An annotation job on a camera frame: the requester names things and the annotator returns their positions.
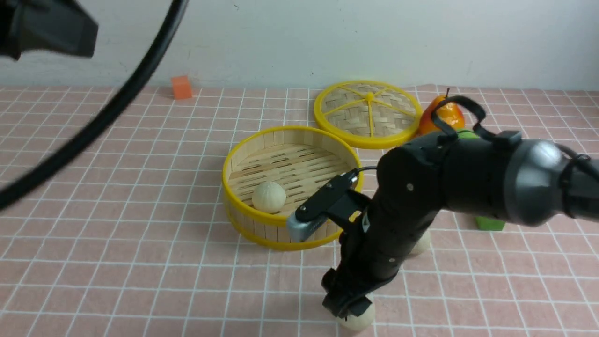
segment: black object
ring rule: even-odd
[[[15,4],[20,4],[21,1],[17,0],[0,0],[0,33],[10,32],[6,29],[6,22],[12,24],[15,19],[15,15],[18,14],[12,11],[12,8],[16,8]],[[49,2],[58,2],[61,4],[71,3],[72,1],[64,0],[37,0],[37,1],[22,1],[27,3],[29,6],[36,6],[37,4],[48,4]],[[131,75],[131,77],[125,82],[123,87],[118,93],[110,100],[110,102],[98,113],[98,115],[87,124],[75,137],[65,143],[57,152],[46,158],[36,168],[26,173],[19,180],[9,184],[2,191],[0,191],[0,211],[14,204],[22,197],[26,196],[46,180],[53,177],[56,173],[62,170],[65,166],[75,160],[88,146],[90,146],[110,125],[120,116],[121,113],[129,106],[129,104],[135,99],[139,92],[146,85],[156,68],[160,64],[162,57],[167,51],[175,32],[179,28],[179,24],[183,19],[185,9],[187,8],[189,0],[173,0],[171,6],[167,12],[167,16],[154,39],[152,45],[147,51],[141,63]],[[54,22],[55,25],[71,25],[65,22]],[[79,52],[84,53],[88,46],[92,43],[92,34],[82,34],[82,38],[86,41],[80,41],[78,46],[84,46],[77,49]],[[75,41],[76,39],[59,38],[58,40],[64,41]],[[9,43],[6,36],[0,35],[0,50],[10,50],[5,43]]]
[[[343,232],[341,261],[322,278],[323,301],[333,315],[361,315],[366,294],[391,282],[442,209],[536,227],[563,213],[599,221],[599,161],[517,131],[494,134],[482,127],[480,105],[463,96],[446,98],[474,111],[478,139],[459,139],[440,118],[441,129],[394,148],[377,165],[379,187],[370,200],[339,176],[295,211],[288,228],[330,218]],[[361,215],[351,221],[349,215]]]
[[[91,58],[98,24],[75,0],[4,0],[0,7],[0,55],[46,50]]]

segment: white wall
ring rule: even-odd
[[[96,55],[0,61],[0,83],[118,85],[169,0],[82,0]],[[322,87],[349,79],[599,89],[599,0],[192,0],[152,82]]]

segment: bamboo steamer basket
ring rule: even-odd
[[[361,149],[389,149],[409,141],[421,116],[422,107],[408,92],[368,80],[330,86],[314,102],[318,126]]]
[[[236,145],[222,172],[224,205],[233,227],[246,239],[272,249],[315,248],[341,234],[327,221],[305,242],[292,242],[287,217],[334,176],[360,167],[355,151],[342,139],[317,128],[288,126],[256,133]],[[253,190],[274,181],[287,194],[280,212],[268,214],[252,206]],[[363,174],[353,188],[361,191]]]

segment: bamboo steamer lid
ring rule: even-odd
[[[408,92],[368,80],[331,86],[314,102],[318,126],[355,148],[399,146],[417,133],[421,116],[422,107]]]

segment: orange block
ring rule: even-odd
[[[175,76],[171,79],[171,82],[173,83],[175,100],[186,100],[192,97],[191,84],[187,76]]]

